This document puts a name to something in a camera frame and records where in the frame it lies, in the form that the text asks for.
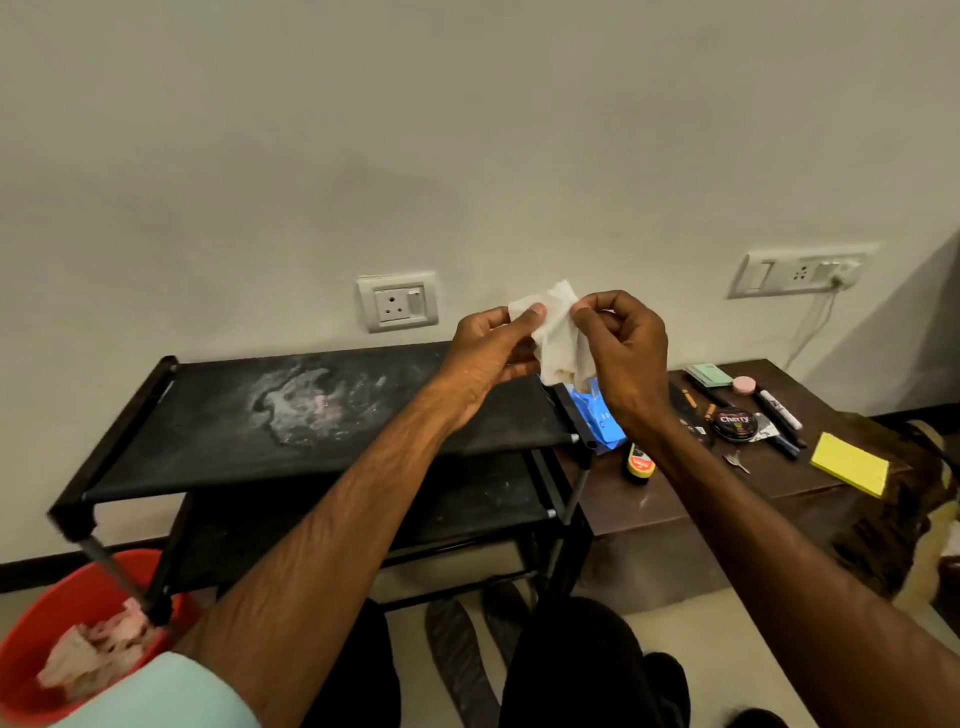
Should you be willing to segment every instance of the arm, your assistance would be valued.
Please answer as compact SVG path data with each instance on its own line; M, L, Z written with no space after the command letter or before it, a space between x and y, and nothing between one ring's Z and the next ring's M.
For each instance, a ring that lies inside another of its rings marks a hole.
M178 643L265 728L300 724L446 436L496 383L538 370L524 344L543 313L538 304L513 323L506 308L464 319L437 376Z
M673 485L817 723L954 725L960 659L830 560L683 429L666 333L623 291L571 309L611 412Z

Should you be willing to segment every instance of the light blue sleeve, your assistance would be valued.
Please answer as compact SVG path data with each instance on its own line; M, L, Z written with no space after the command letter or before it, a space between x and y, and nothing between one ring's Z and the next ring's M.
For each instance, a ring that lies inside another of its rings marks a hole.
M55 725L260 728L233 688L206 667L176 652L164 652Z

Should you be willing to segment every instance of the yellow sticky notes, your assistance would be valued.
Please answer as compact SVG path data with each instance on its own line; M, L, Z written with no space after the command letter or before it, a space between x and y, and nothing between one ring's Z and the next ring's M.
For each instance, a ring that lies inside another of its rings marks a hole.
M829 432L820 436L820 442L810 458L810 465L874 497L883 495L883 486L887 483L887 471L890 468L890 463L883 458L845 443Z

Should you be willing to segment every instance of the blue packet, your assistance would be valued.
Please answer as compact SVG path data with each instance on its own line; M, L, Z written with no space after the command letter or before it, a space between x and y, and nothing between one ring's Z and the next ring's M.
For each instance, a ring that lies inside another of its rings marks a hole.
M566 391L570 393L570 398L577 405L590 432L597 439L598 455L617 449L629 440L623 428L616 423L610 410L607 409L607 403L603 401L603 395L600 394L596 377L590 380L589 394L577 392L572 384L566 385Z

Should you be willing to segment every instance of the hand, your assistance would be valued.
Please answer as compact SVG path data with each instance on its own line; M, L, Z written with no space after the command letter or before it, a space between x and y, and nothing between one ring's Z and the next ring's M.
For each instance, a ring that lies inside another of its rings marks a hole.
M530 334L545 316L546 306L534 303L513 322L506 306L461 320L433 382L457 408L453 429L470 421L494 385L540 371Z
M631 437L642 439L676 419L660 316L624 291L591 293L571 306L570 314L589 341L603 399Z

